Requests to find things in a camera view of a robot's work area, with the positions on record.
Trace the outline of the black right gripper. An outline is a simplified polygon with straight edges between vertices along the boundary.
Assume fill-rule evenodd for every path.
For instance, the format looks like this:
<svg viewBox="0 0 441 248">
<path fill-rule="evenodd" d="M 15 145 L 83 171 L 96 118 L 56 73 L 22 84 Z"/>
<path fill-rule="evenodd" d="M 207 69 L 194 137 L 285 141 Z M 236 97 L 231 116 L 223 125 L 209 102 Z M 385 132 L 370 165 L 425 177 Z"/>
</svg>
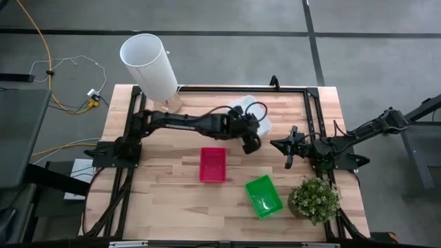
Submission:
<svg viewBox="0 0 441 248">
<path fill-rule="evenodd" d="M 298 132 L 298 127 L 293 126 L 287 138 L 270 140 L 270 144 L 278 149 L 283 155 L 287 155 L 285 169 L 290 169 L 294 163 L 294 156 L 305 157 L 311 144 L 306 141 L 314 133 L 304 134 Z"/>
</svg>

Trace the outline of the white box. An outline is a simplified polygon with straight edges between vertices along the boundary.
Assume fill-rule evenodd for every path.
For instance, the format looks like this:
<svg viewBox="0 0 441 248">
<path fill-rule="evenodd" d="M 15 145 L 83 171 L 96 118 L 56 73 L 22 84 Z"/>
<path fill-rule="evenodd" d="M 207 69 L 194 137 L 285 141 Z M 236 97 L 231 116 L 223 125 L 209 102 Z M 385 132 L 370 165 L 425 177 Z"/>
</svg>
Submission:
<svg viewBox="0 0 441 248">
<path fill-rule="evenodd" d="M 76 158 L 74 160 L 71 172 L 65 173 L 72 178 L 81 180 L 86 183 L 90 183 L 94 175 L 95 169 L 92 166 L 92 159 Z M 85 200 L 85 196 L 78 194 L 64 193 L 64 200 Z"/>
</svg>

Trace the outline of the silver metal bracket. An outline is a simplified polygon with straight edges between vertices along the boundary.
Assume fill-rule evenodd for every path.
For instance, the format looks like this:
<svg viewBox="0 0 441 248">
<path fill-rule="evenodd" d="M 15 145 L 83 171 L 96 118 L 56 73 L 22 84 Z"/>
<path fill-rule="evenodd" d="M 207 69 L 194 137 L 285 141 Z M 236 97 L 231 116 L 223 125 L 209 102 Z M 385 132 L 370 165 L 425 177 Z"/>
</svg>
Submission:
<svg viewBox="0 0 441 248">
<path fill-rule="evenodd" d="M 124 240 L 110 242 L 108 248 L 146 248 L 148 247 L 147 240 Z"/>
<path fill-rule="evenodd" d="M 302 248 L 341 248 L 338 243 L 328 242 L 302 242 Z"/>
</svg>

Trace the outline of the green plastic basket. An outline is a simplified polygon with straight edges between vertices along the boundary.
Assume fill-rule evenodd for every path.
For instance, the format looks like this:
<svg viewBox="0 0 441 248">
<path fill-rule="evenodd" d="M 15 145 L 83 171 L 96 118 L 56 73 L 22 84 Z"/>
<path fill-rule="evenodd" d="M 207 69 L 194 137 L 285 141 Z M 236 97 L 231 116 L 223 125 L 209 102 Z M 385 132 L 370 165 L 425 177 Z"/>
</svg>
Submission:
<svg viewBox="0 0 441 248">
<path fill-rule="evenodd" d="M 283 209 L 283 202 L 269 175 L 246 183 L 245 191 L 259 219 L 265 219 Z"/>
</svg>

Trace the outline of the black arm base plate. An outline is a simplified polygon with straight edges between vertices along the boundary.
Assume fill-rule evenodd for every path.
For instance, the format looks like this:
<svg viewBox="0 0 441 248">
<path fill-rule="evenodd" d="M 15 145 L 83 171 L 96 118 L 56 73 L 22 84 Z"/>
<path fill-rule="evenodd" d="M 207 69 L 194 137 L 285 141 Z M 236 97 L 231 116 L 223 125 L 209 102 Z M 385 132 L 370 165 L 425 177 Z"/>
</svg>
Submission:
<svg viewBox="0 0 441 248">
<path fill-rule="evenodd" d="M 114 167 L 132 169 L 139 165 L 142 145 L 123 141 L 102 141 L 94 149 L 87 149 L 84 154 L 92 158 L 93 167 Z"/>
<path fill-rule="evenodd" d="M 311 159 L 311 164 L 319 170 L 327 171 L 334 169 L 355 170 L 370 162 L 366 156 L 356 154 L 354 151 L 346 151 L 332 161 L 318 161 Z"/>
</svg>

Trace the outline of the grey desk top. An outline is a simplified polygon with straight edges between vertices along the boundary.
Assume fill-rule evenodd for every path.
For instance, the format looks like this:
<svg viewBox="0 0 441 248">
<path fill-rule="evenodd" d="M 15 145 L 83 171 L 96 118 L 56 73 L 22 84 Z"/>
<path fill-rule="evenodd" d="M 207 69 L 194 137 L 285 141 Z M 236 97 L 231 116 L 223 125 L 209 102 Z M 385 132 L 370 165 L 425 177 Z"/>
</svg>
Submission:
<svg viewBox="0 0 441 248">
<path fill-rule="evenodd" d="M 25 174 L 51 91 L 0 91 L 0 189 L 18 186 Z"/>
</svg>

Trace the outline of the red plastic basket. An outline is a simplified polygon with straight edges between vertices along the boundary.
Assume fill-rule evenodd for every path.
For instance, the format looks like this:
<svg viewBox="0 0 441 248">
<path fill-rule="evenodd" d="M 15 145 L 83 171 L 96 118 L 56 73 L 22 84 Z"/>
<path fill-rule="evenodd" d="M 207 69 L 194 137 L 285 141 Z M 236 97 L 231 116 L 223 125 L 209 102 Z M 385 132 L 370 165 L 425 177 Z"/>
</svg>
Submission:
<svg viewBox="0 0 441 248">
<path fill-rule="evenodd" d="M 227 151 L 224 147 L 201 148 L 199 181 L 224 183 L 226 181 Z"/>
</svg>

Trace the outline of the black aluminium table frame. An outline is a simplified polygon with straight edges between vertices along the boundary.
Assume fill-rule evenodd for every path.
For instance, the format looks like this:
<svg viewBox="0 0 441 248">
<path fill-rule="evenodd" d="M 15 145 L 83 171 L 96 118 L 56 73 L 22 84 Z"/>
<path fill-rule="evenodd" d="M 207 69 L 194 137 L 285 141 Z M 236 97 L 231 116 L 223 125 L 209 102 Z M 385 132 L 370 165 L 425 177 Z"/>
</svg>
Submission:
<svg viewBox="0 0 441 248">
<path fill-rule="evenodd" d="M 332 135 L 334 126 L 345 126 L 338 93 L 334 87 L 318 90 L 321 113 L 306 111 L 302 92 L 293 87 L 273 90 L 260 86 L 241 91 L 238 86 L 216 91 L 204 85 L 194 91 L 183 89 L 181 112 L 201 115 L 214 107 L 252 94 L 268 107 L 271 129 L 263 146 L 253 154 L 243 152 L 240 141 L 215 141 L 196 132 L 160 129 L 143 140 L 143 153 L 127 207 L 124 238 L 148 240 L 245 240 L 324 241 L 325 228 L 292 216 L 283 209 L 259 219 L 245 191 L 245 184 L 269 176 L 282 200 L 290 189 L 312 177 L 305 159 L 296 158 L 291 169 L 285 157 L 269 141 L 286 137 L 293 126 L 301 132 L 324 128 Z M 199 180 L 202 147 L 227 150 L 227 179 L 224 183 Z"/>
</svg>

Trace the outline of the small green potted plant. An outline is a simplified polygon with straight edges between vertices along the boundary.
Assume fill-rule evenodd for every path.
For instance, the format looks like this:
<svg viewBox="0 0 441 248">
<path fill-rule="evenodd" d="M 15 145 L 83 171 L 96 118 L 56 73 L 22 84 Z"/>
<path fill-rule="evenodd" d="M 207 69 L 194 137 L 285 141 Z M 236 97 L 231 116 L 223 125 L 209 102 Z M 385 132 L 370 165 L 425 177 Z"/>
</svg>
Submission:
<svg viewBox="0 0 441 248">
<path fill-rule="evenodd" d="M 317 225 L 340 215 L 340 197 L 334 185 L 326 180 L 304 177 L 300 185 L 292 187 L 287 207 L 295 217 Z"/>
</svg>

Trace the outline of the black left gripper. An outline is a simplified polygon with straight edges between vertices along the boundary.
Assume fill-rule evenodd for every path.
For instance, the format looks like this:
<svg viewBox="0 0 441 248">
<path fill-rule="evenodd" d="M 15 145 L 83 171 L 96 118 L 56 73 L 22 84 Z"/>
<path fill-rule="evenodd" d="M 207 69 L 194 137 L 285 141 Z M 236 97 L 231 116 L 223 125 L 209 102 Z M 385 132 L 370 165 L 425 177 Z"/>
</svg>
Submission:
<svg viewBox="0 0 441 248">
<path fill-rule="evenodd" d="M 261 147 L 260 137 L 257 135 L 260 124 L 255 115 L 243 116 L 243 109 L 236 105 L 231 109 L 228 134 L 231 138 L 241 138 L 244 142 L 243 150 L 251 154 Z"/>
</svg>

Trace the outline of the white cylinder tube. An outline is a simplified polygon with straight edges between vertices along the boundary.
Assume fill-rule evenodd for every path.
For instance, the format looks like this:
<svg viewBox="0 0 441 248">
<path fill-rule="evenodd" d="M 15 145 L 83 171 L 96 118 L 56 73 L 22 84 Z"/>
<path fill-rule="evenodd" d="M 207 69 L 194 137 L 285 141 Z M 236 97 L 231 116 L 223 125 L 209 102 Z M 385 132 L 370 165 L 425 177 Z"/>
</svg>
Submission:
<svg viewBox="0 0 441 248">
<path fill-rule="evenodd" d="M 177 113 L 182 107 L 178 82 L 162 41 L 153 34 L 127 39 L 120 58 L 155 110 Z"/>
</svg>

